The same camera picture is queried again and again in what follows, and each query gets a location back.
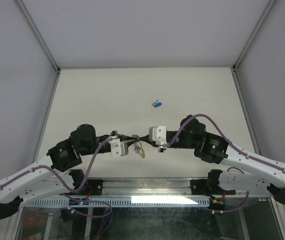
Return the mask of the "large keyring with yellow grip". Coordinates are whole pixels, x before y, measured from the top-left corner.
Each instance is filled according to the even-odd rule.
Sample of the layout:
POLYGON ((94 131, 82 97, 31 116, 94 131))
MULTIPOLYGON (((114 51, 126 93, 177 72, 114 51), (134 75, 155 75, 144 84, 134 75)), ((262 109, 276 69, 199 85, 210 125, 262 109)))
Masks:
POLYGON ((132 138, 134 138, 133 141, 133 151, 138 154, 142 159, 144 159, 146 157, 146 153, 145 150, 143 149, 143 145, 140 142, 140 137, 136 134, 133 134, 131 136, 132 138))

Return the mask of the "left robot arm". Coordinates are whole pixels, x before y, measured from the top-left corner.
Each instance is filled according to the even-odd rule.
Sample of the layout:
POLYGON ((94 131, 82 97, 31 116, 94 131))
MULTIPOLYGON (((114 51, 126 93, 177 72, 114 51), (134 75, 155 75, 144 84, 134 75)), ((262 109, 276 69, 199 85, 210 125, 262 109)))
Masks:
POLYGON ((97 136, 92 125, 80 125, 42 158, 0 179, 0 220, 38 199, 64 193, 83 194, 98 154, 125 156, 129 146, 140 139, 137 135, 127 136, 116 131, 97 136))

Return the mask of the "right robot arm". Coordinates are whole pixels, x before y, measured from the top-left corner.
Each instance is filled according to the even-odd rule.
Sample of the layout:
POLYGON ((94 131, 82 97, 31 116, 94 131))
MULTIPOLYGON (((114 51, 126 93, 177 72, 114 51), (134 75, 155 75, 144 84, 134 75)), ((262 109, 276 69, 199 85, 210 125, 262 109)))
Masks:
POLYGON ((140 137, 140 141, 158 148, 160 152, 168 148, 193 150, 194 156, 206 163, 242 171, 231 174, 212 169, 206 181, 208 195, 224 191, 263 193, 285 205, 285 162, 237 146, 209 116, 202 114, 218 133, 207 132, 206 125, 199 122, 199 117, 200 114, 188 115, 176 131, 169 131, 166 126, 150 127, 149 134, 140 137))

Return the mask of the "key bunch with blue fob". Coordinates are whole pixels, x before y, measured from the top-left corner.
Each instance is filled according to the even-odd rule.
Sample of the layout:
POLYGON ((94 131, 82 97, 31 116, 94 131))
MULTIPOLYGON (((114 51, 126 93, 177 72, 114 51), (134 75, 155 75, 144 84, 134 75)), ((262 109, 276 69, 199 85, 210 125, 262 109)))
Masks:
POLYGON ((159 100, 156 100, 155 102, 153 102, 151 104, 154 108, 158 108, 162 105, 162 102, 160 102, 159 100))

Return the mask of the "aluminium mounting rail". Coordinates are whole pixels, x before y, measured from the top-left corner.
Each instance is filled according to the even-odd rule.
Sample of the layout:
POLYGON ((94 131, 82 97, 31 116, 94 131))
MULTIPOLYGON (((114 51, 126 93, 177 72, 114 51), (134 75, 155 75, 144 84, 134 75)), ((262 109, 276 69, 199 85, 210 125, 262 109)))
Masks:
MULTIPOLYGON (((103 179, 102 195, 192 195, 190 180, 199 179, 103 179)), ((49 178, 43 181, 27 182, 25 179, 18 179, 8 187, 13 197, 19 196, 25 202, 32 199, 41 199, 61 193, 78 193, 85 185, 83 178, 63 176, 61 179, 49 178)), ((229 172, 226 181, 218 184, 223 190, 235 190, 236 194, 250 193, 258 196, 270 197, 268 191, 270 183, 263 179, 255 179, 251 175, 239 175, 229 172)))

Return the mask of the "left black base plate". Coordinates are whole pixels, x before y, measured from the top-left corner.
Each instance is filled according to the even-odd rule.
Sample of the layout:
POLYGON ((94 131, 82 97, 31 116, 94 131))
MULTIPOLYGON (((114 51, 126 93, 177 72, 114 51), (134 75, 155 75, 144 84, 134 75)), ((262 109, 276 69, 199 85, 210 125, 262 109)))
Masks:
POLYGON ((103 194, 103 183, 104 181, 102 179, 88 179, 79 192, 68 192, 66 194, 69 196, 85 196, 86 198, 92 196, 101 196, 103 194))

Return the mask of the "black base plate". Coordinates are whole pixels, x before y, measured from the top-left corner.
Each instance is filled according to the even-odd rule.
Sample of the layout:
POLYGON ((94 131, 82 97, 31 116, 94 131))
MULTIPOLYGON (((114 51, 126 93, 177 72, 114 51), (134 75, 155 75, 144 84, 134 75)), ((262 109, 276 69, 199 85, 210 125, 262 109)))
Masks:
POLYGON ((235 195, 235 190, 224 190, 217 183, 207 183, 207 179, 192 179, 189 181, 192 195, 205 195, 213 197, 214 195, 235 195))
POLYGON ((92 196, 101 196, 103 194, 103 183, 104 181, 102 179, 88 179, 79 192, 68 192, 66 194, 69 196, 85 196, 86 198, 92 196))

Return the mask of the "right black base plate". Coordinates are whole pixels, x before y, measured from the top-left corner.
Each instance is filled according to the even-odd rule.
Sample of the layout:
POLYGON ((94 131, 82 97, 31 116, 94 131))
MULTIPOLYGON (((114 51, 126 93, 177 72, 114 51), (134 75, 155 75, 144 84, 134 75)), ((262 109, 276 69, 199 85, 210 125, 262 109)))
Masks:
POLYGON ((192 195, 205 195, 213 197, 214 195, 235 195, 235 190, 224 190, 217 183, 207 183, 207 179, 192 179, 189 181, 192 195))

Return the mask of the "right aluminium frame post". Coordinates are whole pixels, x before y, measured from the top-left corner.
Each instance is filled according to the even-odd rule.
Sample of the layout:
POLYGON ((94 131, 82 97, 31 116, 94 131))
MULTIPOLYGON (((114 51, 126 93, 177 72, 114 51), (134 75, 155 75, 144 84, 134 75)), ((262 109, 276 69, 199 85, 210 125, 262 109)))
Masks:
POLYGON ((249 37, 247 38, 244 47, 242 48, 237 60, 230 68, 232 78, 234 81, 234 85, 237 91, 238 99, 242 108, 242 112, 246 121, 247 129, 250 135, 250 140, 253 146, 253 150, 256 154, 261 154, 261 148, 259 145, 259 141, 257 139, 257 134, 253 124, 253 118, 251 116, 251 111, 248 105, 248 101, 246 98, 245 90, 242 84, 242 81, 239 77, 239 69, 242 66, 242 63, 246 59, 249 51, 255 44, 263 26, 266 24, 267 19, 269 18, 270 14, 274 10, 275 6, 277 5, 278 0, 268 0, 267 4, 265 5, 260 17, 258 18, 256 24, 254 25, 249 37))

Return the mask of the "aluminium frame post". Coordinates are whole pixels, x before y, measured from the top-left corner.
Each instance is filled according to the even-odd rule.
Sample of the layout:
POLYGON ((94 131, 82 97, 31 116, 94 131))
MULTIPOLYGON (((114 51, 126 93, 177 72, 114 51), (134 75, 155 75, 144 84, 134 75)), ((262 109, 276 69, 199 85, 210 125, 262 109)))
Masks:
POLYGON ((266 24, 267 19, 269 18, 270 14, 274 10, 275 6, 277 5, 278 0, 268 0, 267 4, 265 5, 260 17, 258 18, 256 24, 254 25, 249 37, 247 38, 244 47, 242 48, 237 60, 230 68, 232 78, 234 81, 234 85, 237 91, 238 99, 242 108, 242 112, 246 121, 247 129, 250 135, 250 140, 253 146, 253 150, 256 154, 261 154, 261 148, 259 145, 259 141, 257 139, 257 134, 253 124, 253 118, 251 116, 251 111, 248 105, 248 101, 246 98, 245 90, 242 84, 242 81, 239 77, 239 69, 242 66, 242 63, 246 59, 249 51, 255 44, 263 26, 266 24))
POLYGON ((34 145, 34 148, 32 150, 32 154, 31 154, 31 162, 34 163, 37 161, 38 156, 39 156, 39 152, 40 152, 41 144, 43 141, 44 133, 46 130, 48 118, 49 118, 50 111, 52 108, 56 89, 57 89, 57 86, 59 83, 59 78, 61 75, 61 68, 59 67, 57 61, 55 60, 53 54, 51 53, 46 41, 44 40, 39 28, 37 27, 35 21, 33 20, 33 17, 31 15, 30 11, 28 10, 26 4, 24 3, 24 1, 23 0, 15 0, 14 3, 16 4, 16 6, 17 6, 18 10, 20 11, 22 17, 24 18, 27 26, 29 27, 29 30, 33 34, 35 40, 37 41, 37 43, 40 47, 40 49, 42 50, 43 54, 45 55, 47 61, 49 62, 50 67, 54 71, 53 79, 51 80, 50 85, 49 85, 49 87, 50 87, 49 88, 49 95, 46 99, 46 104, 45 104, 45 108, 44 108, 43 115, 41 118, 39 130, 38 130, 37 135, 36 135, 37 136, 36 143, 34 145))

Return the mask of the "left aluminium frame post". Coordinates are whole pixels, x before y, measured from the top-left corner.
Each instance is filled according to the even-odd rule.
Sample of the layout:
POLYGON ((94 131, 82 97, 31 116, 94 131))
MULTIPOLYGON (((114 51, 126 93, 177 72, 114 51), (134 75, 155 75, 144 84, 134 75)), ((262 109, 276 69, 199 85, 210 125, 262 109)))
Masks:
POLYGON ((27 26, 29 27, 29 30, 33 34, 35 40, 37 41, 37 43, 40 47, 40 49, 42 50, 43 54, 45 55, 47 61, 49 62, 50 67, 54 71, 53 79, 51 80, 50 85, 49 85, 49 87, 50 87, 49 88, 49 95, 46 99, 46 104, 45 104, 45 108, 44 108, 43 115, 41 118, 39 130, 38 130, 37 135, 36 135, 37 136, 36 143, 34 145, 34 148, 32 150, 32 154, 31 154, 31 162, 34 163, 37 161, 38 156, 39 156, 39 152, 40 152, 41 144, 43 141, 44 133, 46 130, 48 118, 49 118, 50 111, 52 108, 56 89, 57 89, 57 86, 59 83, 59 78, 61 75, 61 68, 59 67, 57 61, 55 60, 53 54, 51 53, 46 41, 44 40, 39 28, 37 27, 35 21, 33 20, 33 17, 31 15, 30 11, 28 10, 26 4, 24 3, 24 1, 23 0, 15 0, 14 3, 16 4, 16 6, 17 6, 18 10, 20 11, 22 17, 24 18, 27 26))

